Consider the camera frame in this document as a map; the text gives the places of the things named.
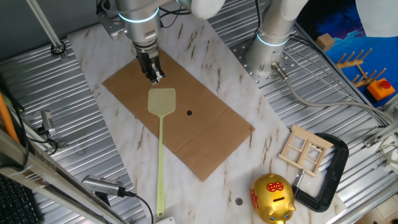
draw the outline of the orange box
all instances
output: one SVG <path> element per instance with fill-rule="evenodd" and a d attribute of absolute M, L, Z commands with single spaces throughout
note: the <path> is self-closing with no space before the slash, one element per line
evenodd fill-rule
<path fill-rule="evenodd" d="M 391 84 L 382 78 L 368 86 L 368 91 L 372 94 L 374 99 L 377 101 L 384 99 L 387 96 L 393 94 L 396 90 L 391 86 Z"/>

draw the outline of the cardboard sheet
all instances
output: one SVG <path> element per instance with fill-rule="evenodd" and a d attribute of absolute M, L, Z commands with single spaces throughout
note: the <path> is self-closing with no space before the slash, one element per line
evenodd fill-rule
<path fill-rule="evenodd" d="M 160 83 L 152 85 L 142 74 L 138 60 L 133 60 L 103 85 L 157 137 L 159 117 L 147 109 L 148 91 L 174 88 L 176 108 L 164 118 L 163 143 L 205 181 L 254 127 L 166 53 L 160 49 L 159 53 L 166 74 Z"/>

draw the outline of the red label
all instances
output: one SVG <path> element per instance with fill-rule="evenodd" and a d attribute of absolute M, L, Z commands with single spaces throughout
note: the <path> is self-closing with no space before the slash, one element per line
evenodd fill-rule
<path fill-rule="evenodd" d="M 257 203 L 258 196 L 256 196 L 256 193 L 254 192 L 253 189 L 250 189 L 250 199 L 254 210 L 260 208 L 259 204 Z"/>
<path fill-rule="evenodd" d="M 267 190 L 269 192 L 283 191 L 284 185 L 281 182 L 270 183 L 267 185 Z"/>

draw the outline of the wooden window model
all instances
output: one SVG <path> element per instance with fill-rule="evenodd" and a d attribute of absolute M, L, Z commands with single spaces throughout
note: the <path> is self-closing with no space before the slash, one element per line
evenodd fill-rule
<path fill-rule="evenodd" d="M 292 134 L 279 158 L 316 177 L 326 151 L 332 146 L 332 143 L 293 124 Z"/>

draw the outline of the keyboard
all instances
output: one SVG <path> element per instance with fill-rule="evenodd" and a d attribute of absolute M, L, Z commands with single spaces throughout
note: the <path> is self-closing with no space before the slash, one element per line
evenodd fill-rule
<path fill-rule="evenodd" d="M 32 190 L 0 174 L 0 224 L 43 222 Z"/>

